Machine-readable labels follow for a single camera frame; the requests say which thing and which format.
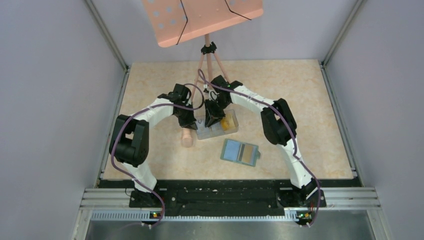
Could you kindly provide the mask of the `green leather card holder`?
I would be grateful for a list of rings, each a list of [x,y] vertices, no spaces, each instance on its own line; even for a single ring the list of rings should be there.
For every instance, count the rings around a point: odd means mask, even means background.
[[[249,167],[255,167],[261,153],[257,145],[226,138],[223,142],[220,159]]]

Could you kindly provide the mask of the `clear plastic card box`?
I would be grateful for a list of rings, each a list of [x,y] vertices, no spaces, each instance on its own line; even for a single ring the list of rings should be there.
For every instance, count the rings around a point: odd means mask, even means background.
[[[223,135],[236,133],[239,130],[239,123],[236,112],[233,109],[225,110],[225,117],[219,122],[205,127],[206,116],[196,116],[196,135],[198,140],[215,138]]]

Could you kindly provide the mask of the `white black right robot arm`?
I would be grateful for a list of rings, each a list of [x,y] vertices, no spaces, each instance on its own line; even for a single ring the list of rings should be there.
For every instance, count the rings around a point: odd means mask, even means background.
[[[297,123],[292,111],[283,98],[271,100],[265,98],[244,86],[239,81],[228,82],[223,76],[215,77],[205,84],[212,87],[216,94],[215,99],[206,100],[205,122],[210,127],[222,120],[224,110],[230,105],[242,106],[251,112],[260,115],[265,138],[272,145],[277,146],[289,171],[293,200],[299,206],[307,206],[318,195],[322,198],[320,181],[306,166],[297,142]]]

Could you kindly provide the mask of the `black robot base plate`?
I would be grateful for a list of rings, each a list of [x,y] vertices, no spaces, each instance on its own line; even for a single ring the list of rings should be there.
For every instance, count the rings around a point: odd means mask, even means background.
[[[183,204],[190,209],[195,207],[211,211],[221,203],[227,204],[226,209],[234,207],[240,211],[243,207],[257,210],[271,204],[273,208],[306,207],[311,214],[323,206],[318,195],[309,200],[301,200],[298,192],[293,189],[289,180],[159,180],[154,188],[158,197],[155,204],[148,205],[145,201],[134,198],[131,192],[129,206],[131,208],[170,208],[176,210]]]

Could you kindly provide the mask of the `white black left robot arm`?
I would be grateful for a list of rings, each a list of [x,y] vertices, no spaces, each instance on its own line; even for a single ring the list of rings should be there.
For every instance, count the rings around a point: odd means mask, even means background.
[[[153,176],[147,157],[150,149],[150,129],[162,120],[175,116],[185,130],[197,130],[192,92],[187,84],[176,84],[173,91],[160,94],[146,108],[132,114],[119,115],[114,124],[109,146],[112,166],[131,177],[134,198],[154,207],[160,202],[155,190],[157,179]]]

